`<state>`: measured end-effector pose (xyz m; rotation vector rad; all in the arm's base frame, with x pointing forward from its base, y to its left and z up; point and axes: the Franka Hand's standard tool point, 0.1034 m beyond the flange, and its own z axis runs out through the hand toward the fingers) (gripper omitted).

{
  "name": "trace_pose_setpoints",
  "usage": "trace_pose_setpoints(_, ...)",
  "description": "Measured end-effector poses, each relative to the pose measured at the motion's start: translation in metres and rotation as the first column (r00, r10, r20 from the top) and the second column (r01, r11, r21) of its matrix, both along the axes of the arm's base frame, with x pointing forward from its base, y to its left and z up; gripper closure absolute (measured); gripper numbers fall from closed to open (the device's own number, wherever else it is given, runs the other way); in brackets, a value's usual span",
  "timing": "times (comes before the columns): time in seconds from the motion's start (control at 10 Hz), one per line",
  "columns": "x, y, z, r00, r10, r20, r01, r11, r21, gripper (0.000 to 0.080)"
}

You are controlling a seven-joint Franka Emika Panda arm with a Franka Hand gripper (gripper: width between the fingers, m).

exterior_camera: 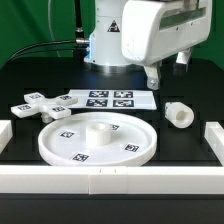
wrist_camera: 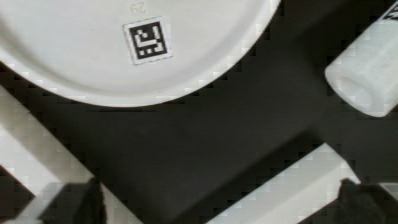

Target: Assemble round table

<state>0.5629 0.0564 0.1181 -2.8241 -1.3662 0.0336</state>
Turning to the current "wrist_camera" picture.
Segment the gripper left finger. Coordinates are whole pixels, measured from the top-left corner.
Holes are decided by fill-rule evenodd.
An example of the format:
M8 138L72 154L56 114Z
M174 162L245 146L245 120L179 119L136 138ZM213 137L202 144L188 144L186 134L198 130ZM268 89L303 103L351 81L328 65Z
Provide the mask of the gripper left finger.
M62 187L39 221L42 224L106 224L104 196L95 178Z

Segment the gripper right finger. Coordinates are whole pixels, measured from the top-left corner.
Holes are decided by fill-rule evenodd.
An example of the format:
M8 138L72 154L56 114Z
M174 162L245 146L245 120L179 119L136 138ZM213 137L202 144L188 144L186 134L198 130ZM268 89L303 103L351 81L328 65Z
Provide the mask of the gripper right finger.
M398 224L398 183L341 181L337 224Z

